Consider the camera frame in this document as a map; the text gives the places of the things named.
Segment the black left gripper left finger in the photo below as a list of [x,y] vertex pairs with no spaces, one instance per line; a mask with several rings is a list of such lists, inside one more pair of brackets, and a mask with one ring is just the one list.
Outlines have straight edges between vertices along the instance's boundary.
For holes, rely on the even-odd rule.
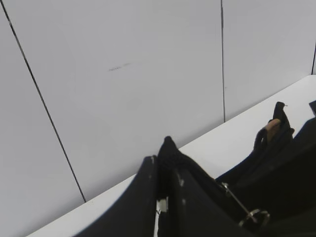
[[158,188],[156,156],[145,157],[123,194],[81,237],[152,237],[155,229]]

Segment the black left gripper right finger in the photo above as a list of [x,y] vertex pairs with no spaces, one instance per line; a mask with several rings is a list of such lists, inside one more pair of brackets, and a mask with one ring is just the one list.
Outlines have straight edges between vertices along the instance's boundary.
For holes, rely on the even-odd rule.
[[253,237],[238,226],[187,170],[172,171],[170,227],[173,237]]

